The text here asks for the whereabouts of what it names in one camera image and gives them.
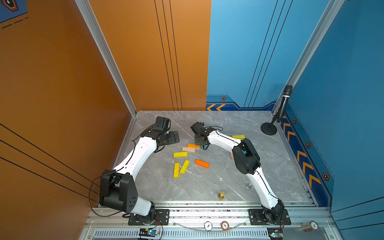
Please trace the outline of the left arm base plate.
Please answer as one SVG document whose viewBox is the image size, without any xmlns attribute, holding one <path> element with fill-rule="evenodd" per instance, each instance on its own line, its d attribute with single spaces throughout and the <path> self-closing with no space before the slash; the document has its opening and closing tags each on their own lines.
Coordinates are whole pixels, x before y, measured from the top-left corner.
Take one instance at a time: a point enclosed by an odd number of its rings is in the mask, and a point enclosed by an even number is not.
<svg viewBox="0 0 384 240">
<path fill-rule="evenodd" d="M 129 226 L 156 226 L 157 224 L 162 224 L 167 226 L 169 224 L 170 210 L 169 209 L 156 209 L 155 218 L 149 220 L 143 216 L 132 215 L 129 218 Z"/>
</svg>

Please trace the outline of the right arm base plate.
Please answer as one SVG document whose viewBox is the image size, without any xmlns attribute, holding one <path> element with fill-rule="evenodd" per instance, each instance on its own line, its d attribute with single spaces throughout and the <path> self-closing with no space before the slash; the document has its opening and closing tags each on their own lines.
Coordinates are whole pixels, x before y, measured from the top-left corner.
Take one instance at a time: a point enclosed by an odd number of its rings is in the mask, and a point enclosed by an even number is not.
<svg viewBox="0 0 384 240">
<path fill-rule="evenodd" d="M 267 213 L 263 209 L 249 209 L 249 220 L 251 225 L 284 225 L 289 226 L 292 224 L 289 213 L 286 209 L 283 213 L 274 217 L 273 214 Z"/>
</svg>

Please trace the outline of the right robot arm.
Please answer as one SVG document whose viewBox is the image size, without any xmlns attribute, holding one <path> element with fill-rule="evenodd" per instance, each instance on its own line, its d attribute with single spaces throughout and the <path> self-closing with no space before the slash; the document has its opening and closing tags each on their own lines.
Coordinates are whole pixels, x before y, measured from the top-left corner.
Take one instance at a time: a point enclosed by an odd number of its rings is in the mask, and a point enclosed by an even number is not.
<svg viewBox="0 0 384 240">
<path fill-rule="evenodd" d="M 198 145 L 208 147 L 215 145 L 221 147 L 234 156 L 237 170 L 246 175 L 255 188 L 263 209 L 263 221 L 270 225 L 282 223 L 285 205 L 273 192 L 261 166 L 261 158 L 252 142 L 245 138 L 235 139 L 224 135 L 216 128 L 205 127 L 203 123 L 196 122 L 191 126 Z"/>
</svg>

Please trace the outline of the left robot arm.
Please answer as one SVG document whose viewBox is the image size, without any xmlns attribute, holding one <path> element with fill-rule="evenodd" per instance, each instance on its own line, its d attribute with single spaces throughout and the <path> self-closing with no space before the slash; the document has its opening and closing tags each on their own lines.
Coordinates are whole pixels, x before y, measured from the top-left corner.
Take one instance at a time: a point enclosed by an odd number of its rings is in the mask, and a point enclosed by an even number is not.
<svg viewBox="0 0 384 240">
<path fill-rule="evenodd" d="M 105 170 L 100 176 L 100 205 L 135 215 L 144 224 L 155 221 L 155 204 L 139 197 L 135 179 L 151 154 L 167 145 L 180 142 L 177 131 L 168 128 L 158 130 L 154 126 L 145 129 L 137 138 L 134 149 L 113 170 Z"/>
</svg>

